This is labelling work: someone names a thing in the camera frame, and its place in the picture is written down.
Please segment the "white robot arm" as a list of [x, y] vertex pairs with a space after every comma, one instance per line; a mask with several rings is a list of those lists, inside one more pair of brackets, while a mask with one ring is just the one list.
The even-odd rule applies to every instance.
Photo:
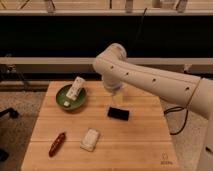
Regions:
[[213, 80], [183, 73], [138, 66], [126, 61], [125, 48], [113, 43], [93, 61], [104, 88], [115, 93], [125, 82], [165, 101], [176, 103], [208, 120], [197, 171], [213, 171]]

